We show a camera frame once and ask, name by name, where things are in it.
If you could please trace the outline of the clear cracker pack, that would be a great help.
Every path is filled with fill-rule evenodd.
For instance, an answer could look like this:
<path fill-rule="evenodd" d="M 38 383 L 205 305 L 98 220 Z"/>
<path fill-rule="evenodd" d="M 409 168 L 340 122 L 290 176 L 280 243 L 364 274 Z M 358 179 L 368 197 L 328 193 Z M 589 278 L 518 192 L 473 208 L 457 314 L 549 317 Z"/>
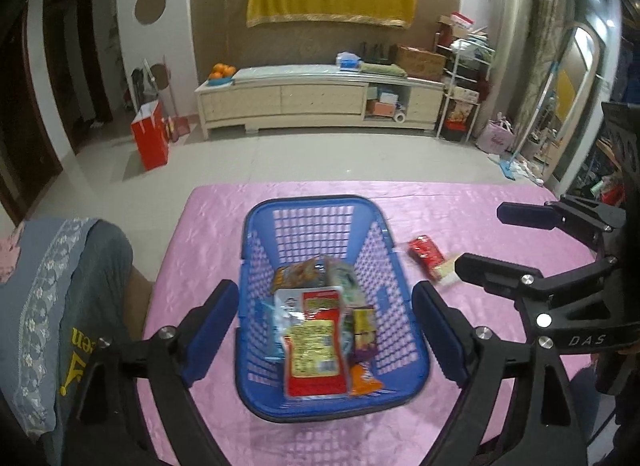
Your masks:
<path fill-rule="evenodd" d="M 432 274 L 437 287 L 447 288 L 460 281 L 456 273 L 457 259 L 458 256 L 448 258 L 434 267 Z"/>

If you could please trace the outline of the blue egg yolk pastry bag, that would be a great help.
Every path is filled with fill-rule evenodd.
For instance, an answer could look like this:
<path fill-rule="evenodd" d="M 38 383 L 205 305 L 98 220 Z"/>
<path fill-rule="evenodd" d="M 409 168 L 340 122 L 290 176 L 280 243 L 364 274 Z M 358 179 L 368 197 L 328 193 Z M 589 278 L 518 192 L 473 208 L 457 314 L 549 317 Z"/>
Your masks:
<path fill-rule="evenodd" d="M 267 332 L 265 359 L 270 363 L 281 363 L 284 360 L 282 338 L 288 328 L 288 315 L 273 297 L 262 301 L 262 311 Z"/>

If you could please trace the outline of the small red snack pack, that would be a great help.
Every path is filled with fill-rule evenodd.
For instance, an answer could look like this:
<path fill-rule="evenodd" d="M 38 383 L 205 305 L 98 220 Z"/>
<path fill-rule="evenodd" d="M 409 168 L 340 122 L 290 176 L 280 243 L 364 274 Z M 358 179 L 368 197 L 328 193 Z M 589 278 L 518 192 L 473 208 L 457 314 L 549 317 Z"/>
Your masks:
<path fill-rule="evenodd" d="M 435 281 L 442 278 L 440 267 L 446 262 L 446 258 L 431 238 L 426 235 L 413 238 L 409 241 L 408 252 L 429 278 Z"/>

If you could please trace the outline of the purple yellow chips bag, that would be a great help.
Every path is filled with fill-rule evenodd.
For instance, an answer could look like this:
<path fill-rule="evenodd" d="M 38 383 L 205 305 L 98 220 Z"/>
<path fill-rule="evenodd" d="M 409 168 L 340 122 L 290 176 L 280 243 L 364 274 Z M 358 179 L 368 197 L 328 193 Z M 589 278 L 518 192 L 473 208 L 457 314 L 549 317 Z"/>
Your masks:
<path fill-rule="evenodd" d="M 378 353 L 378 327 L 373 305 L 368 304 L 352 310 L 350 334 L 352 334 L 350 362 L 361 363 L 373 359 Z"/>

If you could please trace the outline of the orange cone snack pack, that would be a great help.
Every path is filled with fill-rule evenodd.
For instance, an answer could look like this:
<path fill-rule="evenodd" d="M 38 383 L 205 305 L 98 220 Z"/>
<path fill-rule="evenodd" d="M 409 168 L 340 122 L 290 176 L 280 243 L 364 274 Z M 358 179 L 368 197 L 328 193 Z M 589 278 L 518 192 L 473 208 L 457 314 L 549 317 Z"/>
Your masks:
<path fill-rule="evenodd" d="M 374 394 L 384 388 L 383 382 L 377 379 L 366 362 L 356 363 L 350 369 L 350 392 L 352 397 L 363 397 Z"/>

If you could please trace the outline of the red silver snack pouch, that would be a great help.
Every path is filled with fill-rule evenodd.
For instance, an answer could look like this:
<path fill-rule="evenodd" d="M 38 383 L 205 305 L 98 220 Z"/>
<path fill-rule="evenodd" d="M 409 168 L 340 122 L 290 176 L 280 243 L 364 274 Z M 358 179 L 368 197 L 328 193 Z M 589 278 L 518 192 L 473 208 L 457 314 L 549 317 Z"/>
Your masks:
<path fill-rule="evenodd" d="M 341 290 L 280 289 L 274 299 L 288 315 L 288 328 L 282 338 L 284 396 L 288 400 L 346 396 Z"/>

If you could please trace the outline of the orange yellow snack bag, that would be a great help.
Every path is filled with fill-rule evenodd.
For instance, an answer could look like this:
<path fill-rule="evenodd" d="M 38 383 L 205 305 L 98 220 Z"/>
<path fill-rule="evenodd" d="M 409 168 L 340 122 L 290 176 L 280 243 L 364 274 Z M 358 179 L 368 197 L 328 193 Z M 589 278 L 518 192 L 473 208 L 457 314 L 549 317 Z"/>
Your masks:
<path fill-rule="evenodd" d="M 299 263 L 278 267 L 273 274 L 270 291 L 316 288 L 329 285 L 326 258 L 316 256 Z"/>

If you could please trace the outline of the pink tablecloth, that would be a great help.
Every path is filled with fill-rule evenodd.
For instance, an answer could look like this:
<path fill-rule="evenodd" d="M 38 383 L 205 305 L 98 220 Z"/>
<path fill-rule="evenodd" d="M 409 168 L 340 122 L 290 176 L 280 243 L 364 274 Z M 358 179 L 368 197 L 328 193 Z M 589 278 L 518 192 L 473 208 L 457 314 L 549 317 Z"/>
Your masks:
<path fill-rule="evenodd" d="M 503 203 L 540 205 L 530 185 L 311 182 L 201 186 L 158 275 L 145 331 L 178 325 L 224 279 L 238 285 L 212 363 L 189 382 L 235 465 L 416 465 L 459 388 L 426 348 L 411 310 L 426 237 L 437 291 L 472 326 L 522 342 L 508 299 L 466 284 L 469 255 L 550 277 L 593 263 L 560 230 L 510 226 Z"/>

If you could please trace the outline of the pink gift bag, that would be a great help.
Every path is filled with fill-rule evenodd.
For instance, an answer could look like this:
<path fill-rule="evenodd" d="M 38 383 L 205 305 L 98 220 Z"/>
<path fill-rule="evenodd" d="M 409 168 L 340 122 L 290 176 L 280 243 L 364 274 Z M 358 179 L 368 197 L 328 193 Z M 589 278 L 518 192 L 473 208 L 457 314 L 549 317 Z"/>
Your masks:
<path fill-rule="evenodd" d="M 506 152 L 514 140 L 514 131 L 511 122 L 502 113 L 499 112 L 495 119 L 491 119 L 477 140 L 475 145 L 477 148 L 489 155 L 501 156 Z"/>

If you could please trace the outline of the blue plastic basket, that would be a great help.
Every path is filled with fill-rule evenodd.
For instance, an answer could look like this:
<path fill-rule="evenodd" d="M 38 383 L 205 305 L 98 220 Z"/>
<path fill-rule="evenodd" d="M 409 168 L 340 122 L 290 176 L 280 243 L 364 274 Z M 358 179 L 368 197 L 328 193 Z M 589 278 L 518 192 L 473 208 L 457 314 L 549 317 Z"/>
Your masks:
<path fill-rule="evenodd" d="M 381 412 L 430 358 L 390 228 L 355 195 L 270 199 L 243 226 L 235 383 L 273 423 Z"/>

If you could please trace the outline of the white metal shelf rack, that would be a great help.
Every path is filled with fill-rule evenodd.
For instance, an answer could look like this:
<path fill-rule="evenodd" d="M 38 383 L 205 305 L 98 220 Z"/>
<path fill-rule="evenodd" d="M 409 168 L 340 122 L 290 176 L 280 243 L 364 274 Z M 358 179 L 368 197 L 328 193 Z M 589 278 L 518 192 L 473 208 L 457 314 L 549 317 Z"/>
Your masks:
<path fill-rule="evenodd" d="M 449 45 L 438 44 L 436 53 L 445 57 L 436 137 L 466 142 L 488 97 L 496 51 L 484 33 L 471 33 Z"/>

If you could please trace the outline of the cardboard box on cabinet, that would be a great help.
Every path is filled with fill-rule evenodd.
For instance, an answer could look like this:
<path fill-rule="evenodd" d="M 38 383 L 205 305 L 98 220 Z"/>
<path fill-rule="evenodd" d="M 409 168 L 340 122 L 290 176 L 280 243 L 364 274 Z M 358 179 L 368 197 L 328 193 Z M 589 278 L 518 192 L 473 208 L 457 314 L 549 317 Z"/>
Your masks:
<path fill-rule="evenodd" d="M 395 64 L 411 78 L 439 81 L 446 65 L 446 57 L 422 48 L 397 45 Z"/>

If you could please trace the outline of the standing air conditioner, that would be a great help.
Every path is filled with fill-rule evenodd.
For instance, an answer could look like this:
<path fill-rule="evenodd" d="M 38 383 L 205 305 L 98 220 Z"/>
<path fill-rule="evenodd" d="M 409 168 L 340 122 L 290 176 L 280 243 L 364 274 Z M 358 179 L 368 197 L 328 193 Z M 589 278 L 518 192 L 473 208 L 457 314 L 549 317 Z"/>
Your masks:
<path fill-rule="evenodd" d="M 506 114 L 514 100 L 533 8 L 533 0 L 489 0 L 489 4 L 488 45 L 494 55 L 489 92 L 475 120 L 475 135 L 499 112 Z"/>

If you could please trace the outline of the cream TV cabinet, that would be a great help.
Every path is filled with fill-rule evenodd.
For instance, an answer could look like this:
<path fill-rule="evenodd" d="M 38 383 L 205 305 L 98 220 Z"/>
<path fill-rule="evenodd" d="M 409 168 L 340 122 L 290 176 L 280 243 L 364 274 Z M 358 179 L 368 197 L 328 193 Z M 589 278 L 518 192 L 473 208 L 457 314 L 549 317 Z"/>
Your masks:
<path fill-rule="evenodd" d="M 224 83 L 195 91 L 203 134 L 242 127 L 270 129 L 381 128 L 430 132 L 444 85 L 335 65 L 284 65 L 239 70 Z"/>

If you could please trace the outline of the blue tissue pack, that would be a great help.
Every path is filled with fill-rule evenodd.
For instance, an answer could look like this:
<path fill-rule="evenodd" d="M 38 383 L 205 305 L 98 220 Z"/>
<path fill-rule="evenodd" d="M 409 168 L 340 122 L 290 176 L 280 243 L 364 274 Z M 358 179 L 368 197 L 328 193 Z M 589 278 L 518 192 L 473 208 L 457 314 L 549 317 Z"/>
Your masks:
<path fill-rule="evenodd" d="M 341 52 L 335 59 L 337 68 L 341 71 L 359 71 L 361 58 L 354 53 Z"/>

